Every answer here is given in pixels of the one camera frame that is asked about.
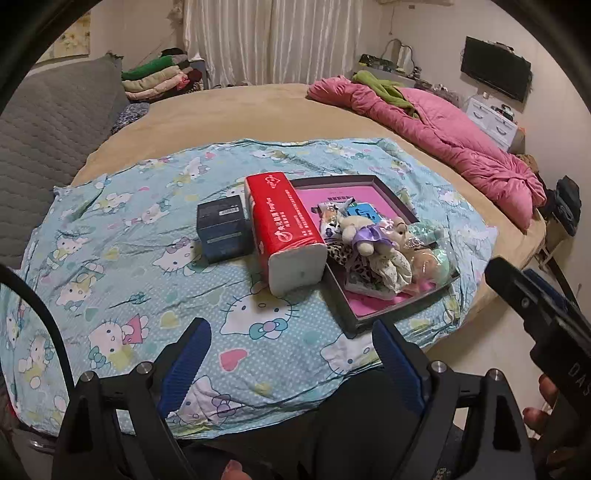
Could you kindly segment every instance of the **beige bed sheet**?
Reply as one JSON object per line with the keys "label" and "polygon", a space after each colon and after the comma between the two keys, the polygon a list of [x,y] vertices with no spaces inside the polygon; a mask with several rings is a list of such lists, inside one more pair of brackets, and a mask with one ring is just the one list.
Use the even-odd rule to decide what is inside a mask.
{"label": "beige bed sheet", "polygon": [[[301,84],[233,87],[157,102],[150,106],[147,115],[110,137],[92,153],[72,184],[80,185],[141,160],[214,142],[241,138],[304,141],[388,137],[451,182],[487,225],[498,228],[495,255],[520,268],[529,263],[545,235],[545,223],[537,210],[529,230],[523,234],[490,200],[448,166],[369,118],[306,99],[306,90],[307,86]],[[468,319],[474,318],[494,296],[483,282]]]}

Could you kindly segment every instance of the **light blue blanket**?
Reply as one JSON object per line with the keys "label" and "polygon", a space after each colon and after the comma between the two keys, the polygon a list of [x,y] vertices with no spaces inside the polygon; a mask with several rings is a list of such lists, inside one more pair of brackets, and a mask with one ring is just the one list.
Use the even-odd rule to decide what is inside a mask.
{"label": "light blue blanket", "polygon": [[[442,300],[397,326],[425,347],[461,325],[496,230],[396,143],[213,144],[55,189],[19,274],[54,316],[75,379],[88,369],[104,377],[153,360],[194,317],[204,317],[213,332],[210,351],[168,421],[176,436],[215,437],[301,414],[347,374],[378,364],[371,335],[346,339],[318,286],[278,299],[262,282],[256,258],[208,265],[201,256],[197,204],[243,196],[245,176],[277,170],[291,179],[375,174],[419,219],[443,225],[460,278]],[[57,434],[67,395],[53,344],[39,318],[5,288],[0,317],[6,326],[0,327],[0,361],[13,406],[24,423]],[[279,318],[282,328],[263,336],[243,328]],[[120,421],[123,431],[132,431],[127,415]]]}

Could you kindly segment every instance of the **quilted sofa cushion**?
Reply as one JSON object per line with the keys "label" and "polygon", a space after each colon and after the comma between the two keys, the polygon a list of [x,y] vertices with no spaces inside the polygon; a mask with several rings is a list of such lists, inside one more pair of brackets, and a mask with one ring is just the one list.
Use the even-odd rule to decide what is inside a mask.
{"label": "quilted sofa cushion", "polygon": [[31,231],[128,104],[106,55],[25,78],[0,116],[0,262],[19,268]]}

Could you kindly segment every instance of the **red tissue pack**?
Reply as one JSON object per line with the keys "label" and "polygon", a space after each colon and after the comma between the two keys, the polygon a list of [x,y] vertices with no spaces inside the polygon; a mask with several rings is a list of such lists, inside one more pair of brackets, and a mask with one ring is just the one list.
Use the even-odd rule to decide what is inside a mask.
{"label": "red tissue pack", "polygon": [[245,200],[255,247],[275,296],[322,279],[324,240],[282,172],[246,177]]}

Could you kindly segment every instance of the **white curtain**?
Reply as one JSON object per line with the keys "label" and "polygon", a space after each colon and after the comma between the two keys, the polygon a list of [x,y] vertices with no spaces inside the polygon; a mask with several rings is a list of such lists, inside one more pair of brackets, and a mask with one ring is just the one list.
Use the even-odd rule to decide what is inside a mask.
{"label": "white curtain", "polygon": [[363,0],[185,0],[190,59],[212,84],[312,83],[349,73]]}

